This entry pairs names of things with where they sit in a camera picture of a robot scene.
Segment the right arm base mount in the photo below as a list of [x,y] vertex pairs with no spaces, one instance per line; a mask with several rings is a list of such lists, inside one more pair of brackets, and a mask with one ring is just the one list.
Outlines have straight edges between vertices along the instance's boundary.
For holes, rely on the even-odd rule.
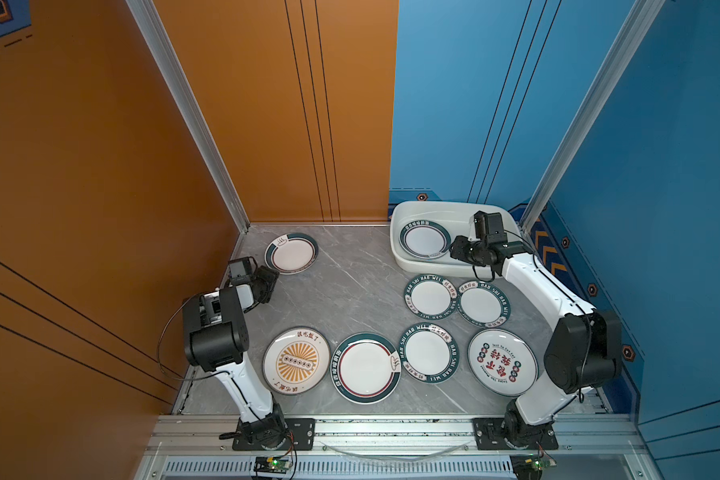
[[479,450],[557,450],[553,423],[528,425],[521,419],[474,418],[474,438]]

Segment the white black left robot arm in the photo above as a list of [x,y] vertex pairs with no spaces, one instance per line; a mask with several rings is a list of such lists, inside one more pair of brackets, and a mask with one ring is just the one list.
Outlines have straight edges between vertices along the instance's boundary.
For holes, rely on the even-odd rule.
[[228,263],[225,286],[186,299],[180,309],[185,356],[231,396],[239,424],[229,436],[249,447],[275,449],[287,438],[282,409],[249,358],[245,320],[246,313],[269,302],[278,277],[251,256],[236,258]]

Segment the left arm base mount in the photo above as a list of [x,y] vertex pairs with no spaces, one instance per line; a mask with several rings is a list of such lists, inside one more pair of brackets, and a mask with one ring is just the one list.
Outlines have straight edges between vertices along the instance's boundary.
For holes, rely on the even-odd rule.
[[316,420],[314,418],[296,417],[286,418],[286,427],[272,427],[262,430],[260,433],[252,433],[246,436],[245,423],[239,422],[235,437],[232,440],[234,451],[285,451],[288,450],[294,440],[294,449],[311,451],[314,447]]

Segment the large green red rim plate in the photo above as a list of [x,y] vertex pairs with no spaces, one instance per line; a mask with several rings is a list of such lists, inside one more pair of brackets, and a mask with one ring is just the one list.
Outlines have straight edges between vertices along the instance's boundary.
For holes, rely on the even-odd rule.
[[424,260],[444,256],[448,253],[452,242],[447,229],[430,220],[414,220],[405,224],[400,232],[399,241],[407,254]]

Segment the small green red rim plate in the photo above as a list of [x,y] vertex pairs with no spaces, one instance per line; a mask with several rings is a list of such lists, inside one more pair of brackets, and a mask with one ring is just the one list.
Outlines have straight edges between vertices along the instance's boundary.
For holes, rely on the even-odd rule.
[[284,275],[308,269],[317,259],[319,246],[311,236],[294,232],[275,238],[267,246],[264,261],[267,267]]

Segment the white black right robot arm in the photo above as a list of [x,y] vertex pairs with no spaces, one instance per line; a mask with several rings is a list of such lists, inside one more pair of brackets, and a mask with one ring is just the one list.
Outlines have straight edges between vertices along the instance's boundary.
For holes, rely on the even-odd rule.
[[544,373],[510,401],[503,420],[485,432],[500,449],[534,448],[553,439],[554,417],[585,389],[620,376],[621,322],[569,290],[525,240],[509,240],[501,214],[478,211],[472,223],[476,239],[457,236],[451,257],[473,268],[488,267],[513,284],[553,330],[543,357]]

